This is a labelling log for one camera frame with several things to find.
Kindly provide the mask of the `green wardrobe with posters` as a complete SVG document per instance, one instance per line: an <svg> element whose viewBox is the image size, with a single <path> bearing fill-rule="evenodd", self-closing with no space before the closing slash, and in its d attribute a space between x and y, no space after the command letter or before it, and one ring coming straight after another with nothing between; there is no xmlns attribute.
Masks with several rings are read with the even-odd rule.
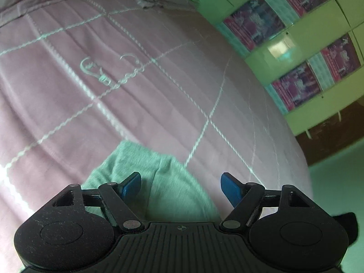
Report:
<svg viewBox="0 0 364 273"><path fill-rule="evenodd" d="M192 0L295 135L363 96L363 0Z"/></svg>

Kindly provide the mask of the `dark brown wooden door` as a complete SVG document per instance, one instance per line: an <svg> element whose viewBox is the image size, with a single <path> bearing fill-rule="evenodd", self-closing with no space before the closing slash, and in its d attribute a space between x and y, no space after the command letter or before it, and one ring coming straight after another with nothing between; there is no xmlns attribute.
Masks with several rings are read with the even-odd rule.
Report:
<svg viewBox="0 0 364 273"><path fill-rule="evenodd" d="M307 164L316 164L363 138L363 105L353 102L338 114L296 136Z"/></svg>

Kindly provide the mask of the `grey knit pants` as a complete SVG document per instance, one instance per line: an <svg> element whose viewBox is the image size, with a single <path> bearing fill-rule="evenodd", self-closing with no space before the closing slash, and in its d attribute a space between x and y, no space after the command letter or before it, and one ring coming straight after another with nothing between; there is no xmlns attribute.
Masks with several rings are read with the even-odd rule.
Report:
<svg viewBox="0 0 364 273"><path fill-rule="evenodd" d="M139 219L162 222L221 220L208 193L175 157L130 141L122 141L81 187L97 189L107 182L121 182L134 172L141 175L141 190L128 206Z"/></svg>

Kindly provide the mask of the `pink checked bed sheet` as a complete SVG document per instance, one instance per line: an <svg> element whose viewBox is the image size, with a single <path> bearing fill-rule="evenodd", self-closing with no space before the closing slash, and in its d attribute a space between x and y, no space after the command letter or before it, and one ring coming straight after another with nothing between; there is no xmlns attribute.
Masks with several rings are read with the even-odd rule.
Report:
<svg viewBox="0 0 364 273"><path fill-rule="evenodd" d="M307 162L251 69L184 3L1 0L1 271L17 228L122 141L174 156L220 214L228 172L308 195Z"/></svg>

